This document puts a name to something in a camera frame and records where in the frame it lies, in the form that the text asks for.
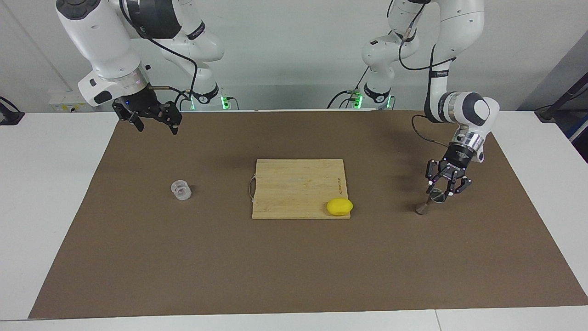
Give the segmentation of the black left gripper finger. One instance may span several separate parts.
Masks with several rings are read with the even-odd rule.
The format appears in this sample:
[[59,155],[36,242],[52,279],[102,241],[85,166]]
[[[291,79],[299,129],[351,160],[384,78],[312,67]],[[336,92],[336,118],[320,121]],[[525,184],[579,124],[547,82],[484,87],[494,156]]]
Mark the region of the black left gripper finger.
[[427,193],[430,193],[436,183],[445,176],[445,159],[429,160],[426,168],[425,178],[428,180]]
[[448,179],[448,197],[462,193],[472,180],[464,172],[451,172]]

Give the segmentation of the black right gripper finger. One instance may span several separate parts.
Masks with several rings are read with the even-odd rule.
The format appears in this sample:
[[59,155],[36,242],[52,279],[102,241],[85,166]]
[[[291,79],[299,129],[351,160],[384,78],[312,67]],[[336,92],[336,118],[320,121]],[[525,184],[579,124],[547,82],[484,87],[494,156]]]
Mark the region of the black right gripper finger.
[[179,111],[175,103],[162,103],[156,107],[154,119],[168,126],[173,135],[177,135],[179,126],[182,122],[182,113]]
[[128,111],[122,103],[112,103],[112,108],[120,121],[126,121],[133,125],[139,132],[143,132],[145,126],[137,112]]

